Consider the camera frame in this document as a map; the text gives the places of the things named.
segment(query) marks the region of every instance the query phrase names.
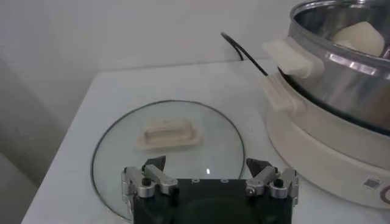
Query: food in pot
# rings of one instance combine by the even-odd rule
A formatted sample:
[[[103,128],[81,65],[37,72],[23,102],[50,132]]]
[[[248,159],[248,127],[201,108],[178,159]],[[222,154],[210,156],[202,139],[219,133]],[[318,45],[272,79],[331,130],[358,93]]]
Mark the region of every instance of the food in pot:
[[[385,47],[383,36],[367,22],[343,28],[333,37],[338,45],[379,57]]]

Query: screw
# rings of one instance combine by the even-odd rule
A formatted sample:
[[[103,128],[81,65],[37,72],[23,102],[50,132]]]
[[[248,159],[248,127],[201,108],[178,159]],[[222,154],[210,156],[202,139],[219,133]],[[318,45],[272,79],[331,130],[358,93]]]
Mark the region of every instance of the screw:
[[[251,188],[251,187],[247,187],[247,188],[245,189],[245,193],[246,193],[246,195],[248,195],[248,196],[254,196],[254,195],[256,194],[256,190],[253,189],[253,188]]]
[[[143,186],[150,186],[152,184],[152,180],[148,177],[142,178],[142,185]]]
[[[282,187],[283,187],[283,184],[284,184],[284,182],[283,182],[282,179],[276,179],[276,180],[274,181],[274,186],[277,187],[277,188],[282,188]]]

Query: pot rim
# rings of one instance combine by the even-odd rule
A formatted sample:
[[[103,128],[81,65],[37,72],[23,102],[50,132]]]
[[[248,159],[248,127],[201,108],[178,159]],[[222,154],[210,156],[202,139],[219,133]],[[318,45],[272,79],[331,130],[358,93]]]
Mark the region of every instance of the pot rim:
[[[369,64],[374,66],[379,66],[382,68],[390,69],[390,60],[380,57],[375,57],[373,55],[365,54],[359,51],[355,51],[352,49],[349,49],[347,47],[332,43],[331,41],[326,40],[325,38],[322,38],[303,26],[301,26],[296,20],[295,16],[298,15],[301,12],[304,12],[308,9],[313,9],[317,7],[322,7],[326,5],[348,5],[348,4],[356,4],[356,5],[385,5],[384,0],[309,0],[302,2],[300,4],[297,4],[295,7],[293,7],[290,11],[290,20],[291,25],[305,38],[308,40],[328,49],[330,52],[334,52],[342,57],[345,58],[351,58],[355,60],[356,62],[362,63],[362,64]]]

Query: glass lid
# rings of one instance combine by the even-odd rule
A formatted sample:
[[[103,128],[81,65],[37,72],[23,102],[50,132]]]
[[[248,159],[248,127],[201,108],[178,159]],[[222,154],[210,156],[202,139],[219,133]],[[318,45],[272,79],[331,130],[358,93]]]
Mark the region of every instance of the glass lid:
[[[212,107],[181,100],[151,103],[125,114],[100,139],[91,162],[95,192],[109,210],[130,220],[121,172],[163,155],[164,173],[174,178],[239,179],[245,149],[234,124]]]

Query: glass pot lid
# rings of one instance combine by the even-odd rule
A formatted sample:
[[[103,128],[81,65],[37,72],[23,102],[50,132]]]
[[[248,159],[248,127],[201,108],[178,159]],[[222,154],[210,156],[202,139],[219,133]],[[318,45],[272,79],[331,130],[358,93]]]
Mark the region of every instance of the glass pot lid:
[[[156,149],[140,145],[151,122],[166,121],[179,126],[190,124],[200,140]],[[234,124],[212,107],[181,100],[151,103],[125,114],[103,134],[91,161],[95,192],[109,210],[130,220],[122,200],[122,170],[127,166],[140,169],[147,159],[163,155],[164,173],[174,178],[238,179],[244,169],[245,149]]]

